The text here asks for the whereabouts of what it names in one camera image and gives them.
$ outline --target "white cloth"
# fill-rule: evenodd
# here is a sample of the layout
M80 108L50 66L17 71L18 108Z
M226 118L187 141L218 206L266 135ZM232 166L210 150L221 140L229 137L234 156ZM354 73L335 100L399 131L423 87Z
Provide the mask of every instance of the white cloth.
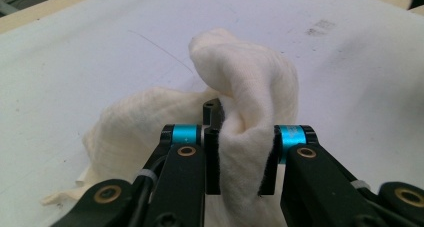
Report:
M282 226L276 195L257 191L272 148L274 124L293 124L297 114L295 68L278 52L241 41L224 29L193 38L190 57L212 89L182 93L154 88L107 108L84 137L91 165L81 183L110 178L132 181L159 141L165 124L201 124L202 104L219 97L226 119L219 136L221 196L207 196L206 226ZM47 197L53 203L65 196Z

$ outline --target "stain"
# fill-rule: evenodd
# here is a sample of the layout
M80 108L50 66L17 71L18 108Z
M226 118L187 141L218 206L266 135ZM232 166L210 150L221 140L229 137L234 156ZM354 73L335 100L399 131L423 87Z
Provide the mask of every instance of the stain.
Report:
M321 19L315 23L312 28L308 29L306 34L313 37L325 36L328 34L328 32L334 29L334 27L336 27L335 23Z

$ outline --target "white table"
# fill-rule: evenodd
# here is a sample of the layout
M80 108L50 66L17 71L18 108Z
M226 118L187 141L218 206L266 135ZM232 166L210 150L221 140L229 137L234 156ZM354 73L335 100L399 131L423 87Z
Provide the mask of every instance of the white table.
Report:
M187 45L214 27L294 62L298 123L374 192L424 188L423 17L375 0L85 0L0 35L0 226L69 210L38 201L75 186L103 108L152 86L202 90Z

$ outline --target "towel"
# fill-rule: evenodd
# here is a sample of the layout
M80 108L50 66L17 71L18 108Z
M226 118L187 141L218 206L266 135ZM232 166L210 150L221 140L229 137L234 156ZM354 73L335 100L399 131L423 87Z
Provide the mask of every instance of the towel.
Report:
M201 124L204 102L219 98L225 121L219 135L220 196L206 196L205 226L283 226L280 209L284 169L276 194L257 195L273 145L275 124L293 124L298 81L294 66L279 52L243 41L219 28L195 36L190 57L203 81L203 92L152 88L103 111L84 136L91 164L78 190L51 195L44 204L79 198L100 181L132 182L165 124Z

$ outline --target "cream fabric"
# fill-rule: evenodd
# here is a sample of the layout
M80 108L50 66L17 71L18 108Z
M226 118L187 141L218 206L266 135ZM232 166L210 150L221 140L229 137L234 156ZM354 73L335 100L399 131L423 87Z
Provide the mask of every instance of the cream fabric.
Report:
M280 53L242 41L224 29L193 38L190 57L211 89L182 93L153 88L107 108L84 137L91 165L81 182L132 181L156 147L165 124L201 124L203 102L219 97L226 119L219 136L221 196L206 198L206 226L282 226L276 195L259 197L274 124L293 124L297 114L296 70ZM59 201L66 193L44 203Z

